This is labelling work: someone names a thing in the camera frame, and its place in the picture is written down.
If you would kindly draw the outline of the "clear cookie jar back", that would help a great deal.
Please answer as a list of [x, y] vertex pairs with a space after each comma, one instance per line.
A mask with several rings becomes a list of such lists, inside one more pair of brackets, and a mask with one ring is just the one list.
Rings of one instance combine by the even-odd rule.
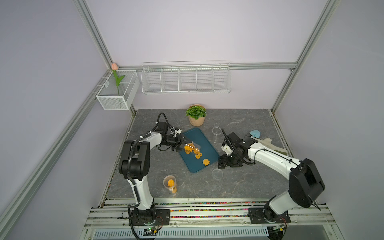
[[199, 149], [198, 147], [196, 147], [196, 146], [194, 145], [194, 143], [193, 143], [193, 145], [188, 145], [188, 146], [190, 146], [191, 148], [193, 148], [194, 151], [193, 151], [192, 153], [197, 154], [197, 153], [200, 152], [200, 149]]

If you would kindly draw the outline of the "clear cookie jar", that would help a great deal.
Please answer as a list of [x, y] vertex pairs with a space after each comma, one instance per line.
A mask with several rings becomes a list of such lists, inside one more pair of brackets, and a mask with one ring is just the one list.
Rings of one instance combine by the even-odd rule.
[[214, 126], [212, 128], [212, 133], [214, 135], [214, 143], [217, 144], [220, 142], [222, 137], [222, 129], [219, 126]]
[[176, 194], [178, 191], [177, 180], [174, 176], [168, 175], [163, 180], [163, 185], [168, 189], [172, 194]]
[[191, 148], [193, 148], [194, 151], [193, 151], [192, 153], [197, 154], [197, 153], [200, 152], [200, 149], [199, 149], [198, 147], [196, 147], [196, 146], [194, 145], [194, 143], [193, 143], [193, 145], [188, 145], [188, 146], [190, 146]]

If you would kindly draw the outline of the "clear jar lid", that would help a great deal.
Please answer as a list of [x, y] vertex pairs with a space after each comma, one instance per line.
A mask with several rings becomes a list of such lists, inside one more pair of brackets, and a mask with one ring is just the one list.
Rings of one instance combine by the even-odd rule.
[[216, 143], [216, 144], [215, 144], [215, 149], [216, 149], [217, 151], [222, 151], [222, 143]]
[[212, 176], [213, 176], [214, 180], [218, 181], [218, 180], [221, 180], [223, 178], [224, 173], [223, 173], [223, 171], [221, 169], [214, 169], [212, 171]]

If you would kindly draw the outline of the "clear cookie jar front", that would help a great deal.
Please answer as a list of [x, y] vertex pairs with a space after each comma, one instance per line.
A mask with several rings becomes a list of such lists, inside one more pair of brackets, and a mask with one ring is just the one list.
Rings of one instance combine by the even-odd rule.
[[174, 176], [168, 175], [163, 180], [163, 185], [168, 189], [172, 194], [176, 194], [178, 191], [177, 180]]

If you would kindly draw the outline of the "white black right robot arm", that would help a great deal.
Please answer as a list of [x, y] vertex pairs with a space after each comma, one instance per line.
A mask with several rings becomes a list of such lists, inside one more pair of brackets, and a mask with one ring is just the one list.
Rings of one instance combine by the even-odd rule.
[[272, 150], [261, 141], [239, 138], [235, 133], [224, 134], [222, 143], [224, 155], [219, 157], [218, 168], [240, 168], [253, 166], [257, 162], [275, 170], [289, 181], [289, 188], [284, 193], [272, 197], [259, 215], [268, 223], [275, 223], [283, 215], [296, 207], [309, 208], [319, 206], [316, 199], [325, 190], [325, 184], [310, 159], [298, 160]]

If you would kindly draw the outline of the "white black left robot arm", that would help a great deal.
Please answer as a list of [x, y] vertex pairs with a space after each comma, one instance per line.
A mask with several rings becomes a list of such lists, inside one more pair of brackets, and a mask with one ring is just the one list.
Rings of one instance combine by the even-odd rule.
[[150, 193], [148, 173], [151, 149], [166, 146], [171, 151], [185, 149], [187, 139], [182, 130], [173, 127], [164, 113], [159, 113], [155, 126], [135, 140], [123, 144], [118, 171], [131, 186], [135, 203], [128, 206], [129, 216], [143, 224], [154, 223], [157, 218], [154, 198]]

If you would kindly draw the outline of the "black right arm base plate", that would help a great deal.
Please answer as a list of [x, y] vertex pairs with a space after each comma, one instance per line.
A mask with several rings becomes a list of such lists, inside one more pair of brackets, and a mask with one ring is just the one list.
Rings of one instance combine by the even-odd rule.
[[277, 215], [272, 210], [264, 208], [249, 208], [247, 216], [252, 224], [289, 224], [291, 223], [288, 212]]

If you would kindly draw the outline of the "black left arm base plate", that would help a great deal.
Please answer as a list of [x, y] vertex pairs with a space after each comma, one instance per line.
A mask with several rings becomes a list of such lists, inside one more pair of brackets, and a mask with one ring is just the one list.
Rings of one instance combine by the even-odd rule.
[[170, 209], [149, 209], [131, 211], [133, 226], [168, 226], [171, 220]]

